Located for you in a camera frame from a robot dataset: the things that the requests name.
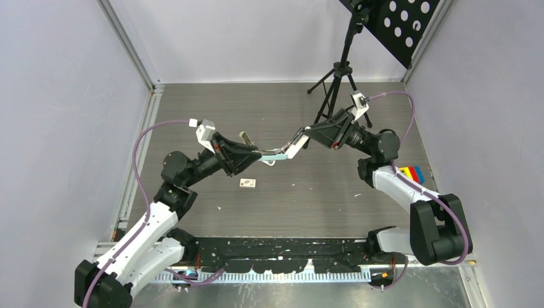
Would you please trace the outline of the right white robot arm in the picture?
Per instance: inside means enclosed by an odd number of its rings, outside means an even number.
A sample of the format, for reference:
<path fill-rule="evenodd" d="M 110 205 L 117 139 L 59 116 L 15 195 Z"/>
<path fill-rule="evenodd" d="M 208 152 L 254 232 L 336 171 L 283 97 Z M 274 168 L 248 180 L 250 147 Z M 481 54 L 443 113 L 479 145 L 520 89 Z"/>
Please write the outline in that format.
<path fill-rule="evenodd" d="M 394 131 L 371 133 L 358 125 L 351 112 L 342 109 L 330 119 L 304 128 L 303 134 L 326 148 L 349 146 L 367 154 L 357 162 L 359 178 L 408 212 L 407 230 L 384 227 L 369 232 L 369 260 L 379 264 L 392 253 L 402 253 L 426 266 L 456 265 L 472 252 L 461 200 L 454 194 L 426 189 L 395 166 L 400 138 Z"/>

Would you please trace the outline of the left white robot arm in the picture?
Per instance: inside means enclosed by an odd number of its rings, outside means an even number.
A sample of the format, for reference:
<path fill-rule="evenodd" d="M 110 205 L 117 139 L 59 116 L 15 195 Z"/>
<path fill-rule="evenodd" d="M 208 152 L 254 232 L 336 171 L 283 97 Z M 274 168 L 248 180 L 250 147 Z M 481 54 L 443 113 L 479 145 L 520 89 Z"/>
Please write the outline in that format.
<path fill-rule="evenodd" d="M 217 171 L 238 175 L 261 158 L 256 146 L 220 133 L 194 159 L 181 151 L 165 156 L 163 183 L 139 222 L 94 262 L 83 260 L 74 273 L 74 303 L 80 307 L 130 307 L 139 291 L 168 266 L 196 260 L 195 238 L 175 228 L 194 203 L 190 186 Z"/>

